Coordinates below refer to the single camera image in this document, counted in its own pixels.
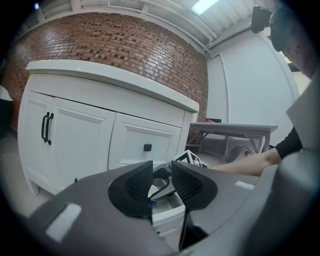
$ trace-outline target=black cabinet handle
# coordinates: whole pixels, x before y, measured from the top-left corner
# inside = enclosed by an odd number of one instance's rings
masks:
[[[46,115],[42,119],[41,138],[44,140],[44,142],[47,142],[47,139],[44,137],[44,129],[45,129],[45,120],[48,117],[49,117],[49,112],[47,112]]]
[[[152,148],[152,144],[144,144],[143,151],[144,152],[150,152]]]
[[[54,119],[54,113],[51,113],[51,115],[48,117],[48,119],[46,120],[46,129],[45,129],[45,139],[46,141],[49,143],[49,145],[51,145],[51,140],[48,140],[48,134],[49,134],[49,122],[50,119]]]

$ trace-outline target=black drawer knob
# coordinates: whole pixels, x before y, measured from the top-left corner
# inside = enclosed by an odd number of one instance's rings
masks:
[[[152,148],[152,144],[144,144],[143,151],[150,152]]]

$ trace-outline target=cabinet door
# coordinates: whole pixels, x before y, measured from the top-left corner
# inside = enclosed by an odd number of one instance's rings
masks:
[[[175,126],[117,113],[109,169],[148,160],[153,160],[153,167],[168,163],[176,155],[180,133]]]
[[[46,137],[48,118],[45,116],[48,112],[53,112],[55,98],[32,91],[27,91],[26,94],[25,109],[21,112],[22,134],[19,134],[23,169],[39,186],[57,190],[61,184],[55,168],[55,149],[42,138],[42,126],[43,136]]]
[[[62,187],[105,172],[116,114],[78,102],[55,99],[55,152]]]

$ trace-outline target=white cabinet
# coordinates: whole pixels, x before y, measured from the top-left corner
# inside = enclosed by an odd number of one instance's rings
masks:
[[[23,169],[41,187],[59,188],[59,174],[55,170],[56,161],[52,157],[55,149],[44,139],[55,98],[32,91],[26,91],[25,94],[26,102],[21,120],[23,130],[22,134],[19,134]]]
[[[56,194],[75,179],[148,160],[156,167],[184,151],[199,104],[177,91],[88,61],[34,61],[27,70],[18,144],[30,188]]]
[[[75,179],[108,169],[115,116],[112,111],[56,98],[52,145],[55,146],[61,189]]]
[[[153,160],[153,167],[171,161],[181,128],[117,113],[110,144],[109,169]]]

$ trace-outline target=black sleeve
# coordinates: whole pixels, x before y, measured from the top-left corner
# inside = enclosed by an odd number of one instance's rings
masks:
[[[295,128],[288,134],[288,136],[275,146],[281,159],[287,155],[297,152],[302,149],[302,144]]]

